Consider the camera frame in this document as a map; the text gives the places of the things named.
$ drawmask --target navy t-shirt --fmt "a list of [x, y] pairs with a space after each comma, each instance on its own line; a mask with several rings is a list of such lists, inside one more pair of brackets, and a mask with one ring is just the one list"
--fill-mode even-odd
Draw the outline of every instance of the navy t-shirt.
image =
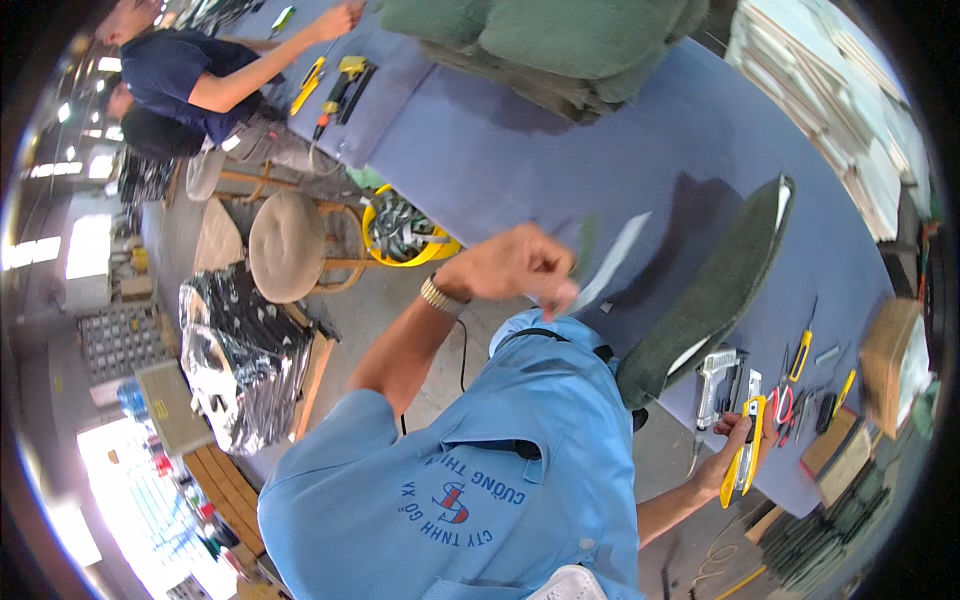
[[256, 111], [260, 93], [254, 92], [228, 112], [193, 106], [190, 93], [204, 71], [225, 77], [258, 58], [246, 46], [188, 30], [161, 29], [120, 47], [123, 79], [140, 106], [200, 130], [218, 144], [233, 126]]

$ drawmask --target gold watch band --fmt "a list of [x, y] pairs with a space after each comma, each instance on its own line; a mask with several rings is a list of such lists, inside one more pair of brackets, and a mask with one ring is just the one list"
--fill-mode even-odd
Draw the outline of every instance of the gold watch band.
[[458, 302], [438, 290], [437, 286], [433, 283], [433, 275], [423, 282], [423, 285], [420, 287], [420, 295], [426, 300], [427, 304], [453, 317], [459, 317], [460, 313], [462, 313], [467, 304], [469, 304], [469, 302]]

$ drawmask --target blue work table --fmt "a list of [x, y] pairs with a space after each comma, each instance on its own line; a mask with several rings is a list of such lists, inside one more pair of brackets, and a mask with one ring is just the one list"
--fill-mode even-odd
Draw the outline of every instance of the blue work table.
[[[256, 19], [269, 23], [285, 6], [271, 0], [248, 15], [238, 36], [263, 37]], [[324, 6], [302, 7], [303, 20]], [[742, 199], [778, 173], [796, 182], [796, 200], [780, 257], [750, 311], [728, 343], [751, 353], [750, 367], [763, 375], [764, 392], [780, 377], [784, 348], [792, 354], [819, 297], [811, 357], [795, 393], [834, 377], [839, 392], [857, 366], [861, 340], [883, 301], [893, 294], [874, 241], [844, 187], [780, 109], [722, 60], [692, 40], [681, 42], [641, 89], [634, 104], [585, 125], [519, 98], [494, 82], [442, 67], [418, 71], [416, 44], [380, 32], [367, 16], [355, 38], [338, 43], [331, 61], [366, 54], [389, 67], [381, 85], [410, 90], [403, 102], [378, 98], [374, 83], [350, 124], [386, 103], [394, 116], [384, 131], [366, 128], [369, 164], [384, 179], [454, 237], [470, 246], [518, 223], [533, 220], [577, 249], [580, 225], [595, 215], [597, 242], [588, 277], [623, 224], [652, 211], [628, 258], [601, 296], [576, 316], [598, 331], [623, 356], [668, 309], [710, 253]], [[319, 56], [323, 46], [316, 49]], [[291, 75], [299, 77], [314, 58], [304, 56]], [[313, 131], [332, 76], [321, 84], [290, 125]], [[322, 147], [336, 154], [344, 137]], [[362, 145], [359, 137], [352, 142]], [[609, 314], [599, 310], [612, 302]], [[812, 357], [850, 344], [843, 360], [817, 369]], [[660, 404], [692, 429], [696, 375], [664, 391]], [[847, 406], [861, 412], [862, 376]], [[795, 516], [820, 501], [799, 467], [814, 438], [815, 416], [797, 444], [774, 448], [755, 486]], [[709, 434], [719, 449], [725, 438]]]

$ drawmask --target hand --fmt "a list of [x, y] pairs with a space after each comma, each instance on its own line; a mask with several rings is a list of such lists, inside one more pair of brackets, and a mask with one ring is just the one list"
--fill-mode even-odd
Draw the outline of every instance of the hand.
[[[774, 411], [767, 407], [763, 411], [763, 424], [761, 427], [762, 437], [760, 439], [759, 456], [756, 459], [755, 472], [760, 472], [763, 461], [777, 440], [777, 430], [774, 427]], [[723, 448], [707, 458], [693, 473], [691, 482], [696, 486], [698, 492], [705, 498], [715, 498], [720, 495], [720, 486], [723, 485], [724, 477], [727, 476], [727, 469], [736, 451], [747, 441], [747, 434], [750, 433], [750, 418], [744, 418], [735, 413], [724, 413], [723, 417], [713, 426], [713, 433], [721, 436], [727, 436], [727, 443]]]
[[566, 275], [576, 254], [533, 223], [518, 225], [448, 260], [434, 276], [439, 290], [458, 301], [528, 295], [550, 321], [577, 297]]
[[365, 5], [351, 0], [324, 12], [309, 26], [313, 39], [321, 42], [350, 32], [363, 16]]

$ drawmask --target light blue shirt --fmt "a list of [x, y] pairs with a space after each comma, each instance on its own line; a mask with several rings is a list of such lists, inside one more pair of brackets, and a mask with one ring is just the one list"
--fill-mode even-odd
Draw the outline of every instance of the light blue shirt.
[[[503, 343], [528, 327], [571, 343]], [[520, 313], [467, 392], [399, 440], [386, 398], [344, 396], [260, 494], [286, 585], [298, 599], [515, 600], [582, 564], [608, 597], [642, 598], [632, 418], [592, 352], [602, 345], [572, 318]], [[521, 458], [512, 440], [541, 458]]]

